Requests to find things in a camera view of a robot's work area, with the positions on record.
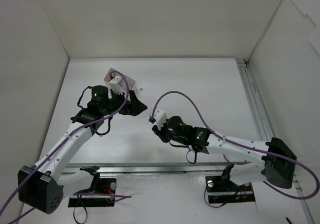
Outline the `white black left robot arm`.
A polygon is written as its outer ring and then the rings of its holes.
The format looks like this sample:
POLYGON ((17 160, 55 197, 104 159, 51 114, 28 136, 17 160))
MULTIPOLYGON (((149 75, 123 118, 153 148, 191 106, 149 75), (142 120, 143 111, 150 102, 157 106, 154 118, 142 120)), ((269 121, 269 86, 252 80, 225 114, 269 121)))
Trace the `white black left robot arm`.
POLYGON ((71 118, 71 124, 61 140, 32 167, 18 172, 18 198, 47 214, 53 213, 61 201, 76 193, 96 193, 100 187, 99 167, 82 167, 76 173, 62 177, 65 167, 104 123, 104 117, 137 116, 147 109, 133 90, 117 94, 106 86, 93 86, 91 100, 71 118))

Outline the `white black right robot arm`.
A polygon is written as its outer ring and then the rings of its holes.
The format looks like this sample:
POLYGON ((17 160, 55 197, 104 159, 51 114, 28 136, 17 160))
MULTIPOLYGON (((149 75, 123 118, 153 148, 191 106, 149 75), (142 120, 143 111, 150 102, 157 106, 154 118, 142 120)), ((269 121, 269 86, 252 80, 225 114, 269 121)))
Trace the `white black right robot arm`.
POLYGON ((222 186, 232 190, 247 182, 263 182, 290 189, 295 172, 296 155, 279 138, 270 141, 250 141, 222 134, 213 134, 207 128, 185 124, 179 116, 150 118, 152 131, 164 143, 171 141, 198 154, 220 154, 235 157, 247 164, 230 164, 223 171, 222 186))

